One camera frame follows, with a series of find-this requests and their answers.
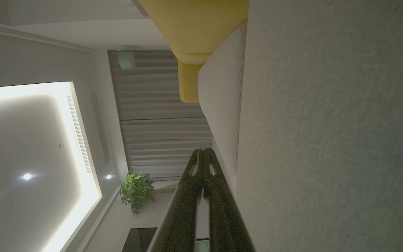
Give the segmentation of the small grey sofa cushion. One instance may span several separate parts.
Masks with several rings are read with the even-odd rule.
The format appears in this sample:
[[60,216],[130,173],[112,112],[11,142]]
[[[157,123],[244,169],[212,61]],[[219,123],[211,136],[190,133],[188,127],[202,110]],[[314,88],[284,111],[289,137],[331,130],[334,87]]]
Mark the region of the small grey sofa cushion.
[[198,74],[200,107],[213,136],[213,149],[236,196],[237,160],[247,23],[235,29],[208,57]]

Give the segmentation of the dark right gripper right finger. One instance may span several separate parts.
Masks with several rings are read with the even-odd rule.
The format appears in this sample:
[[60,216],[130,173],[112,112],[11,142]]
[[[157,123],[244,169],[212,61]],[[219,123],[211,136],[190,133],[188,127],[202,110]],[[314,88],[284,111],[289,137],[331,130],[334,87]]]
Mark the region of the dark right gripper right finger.
[[211,148],[204,153],[204,182],[209,201],[211,252],[255,252],[234,196]]

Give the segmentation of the white round speaker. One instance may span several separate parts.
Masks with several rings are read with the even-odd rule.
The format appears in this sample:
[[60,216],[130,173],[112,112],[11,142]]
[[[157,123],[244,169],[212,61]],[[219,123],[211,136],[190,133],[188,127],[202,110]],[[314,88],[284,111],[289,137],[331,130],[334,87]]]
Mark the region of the white round speaker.
[[119,51],[118,63],[122,70],[131,70],[136,67],[135,57],[132,51]]

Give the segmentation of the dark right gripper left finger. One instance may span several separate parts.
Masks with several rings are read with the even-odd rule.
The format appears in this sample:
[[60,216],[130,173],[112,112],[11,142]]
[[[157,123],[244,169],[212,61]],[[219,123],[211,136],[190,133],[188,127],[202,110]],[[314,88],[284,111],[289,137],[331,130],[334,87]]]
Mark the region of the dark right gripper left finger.
[[203,150],[192,152],[147,252],[194,252],[197,199],[203,190]]

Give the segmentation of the black glossy panel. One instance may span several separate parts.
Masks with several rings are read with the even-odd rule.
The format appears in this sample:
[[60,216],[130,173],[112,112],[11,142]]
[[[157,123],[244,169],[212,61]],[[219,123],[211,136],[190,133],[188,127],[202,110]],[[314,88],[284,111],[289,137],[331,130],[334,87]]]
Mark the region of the black glossy panel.
[[156,230],[156,227],[130,229],[122,252],[147,252]]

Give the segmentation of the green potted plant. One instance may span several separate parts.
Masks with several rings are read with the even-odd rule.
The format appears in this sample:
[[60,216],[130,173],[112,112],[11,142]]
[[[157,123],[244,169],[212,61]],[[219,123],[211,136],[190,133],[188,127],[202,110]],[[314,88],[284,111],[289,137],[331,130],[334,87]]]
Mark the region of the green potted plant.
[[128,173],[126,181],[120,186],[121,204],[130,205],[132,214],[136,216],[141,213],[146,203],[155,201],[155,195],[174,193],[176,190],[176,188],[155,189],[153,183],[149,174]]

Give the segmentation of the large grey sofa seat cushion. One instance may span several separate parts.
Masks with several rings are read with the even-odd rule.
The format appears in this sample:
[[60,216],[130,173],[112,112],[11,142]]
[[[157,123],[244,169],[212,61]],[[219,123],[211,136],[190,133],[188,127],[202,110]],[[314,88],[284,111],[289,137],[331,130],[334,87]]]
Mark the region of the large grey sofa seat cushion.
[[403,252],[403,0],[250,0],[242,94],[257,252]]

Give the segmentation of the grey pleated curtain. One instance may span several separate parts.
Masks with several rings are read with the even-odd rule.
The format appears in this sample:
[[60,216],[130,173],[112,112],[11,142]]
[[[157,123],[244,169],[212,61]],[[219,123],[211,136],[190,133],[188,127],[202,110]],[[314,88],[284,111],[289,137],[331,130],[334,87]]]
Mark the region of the grey pleated curtain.
[[108,51],[128,169],[153,180],[179,179],[192,152],[212,146],[198,103],[180,99],[177,59],[171,50],[133,51],[135,67],[123,70],[122,51]]

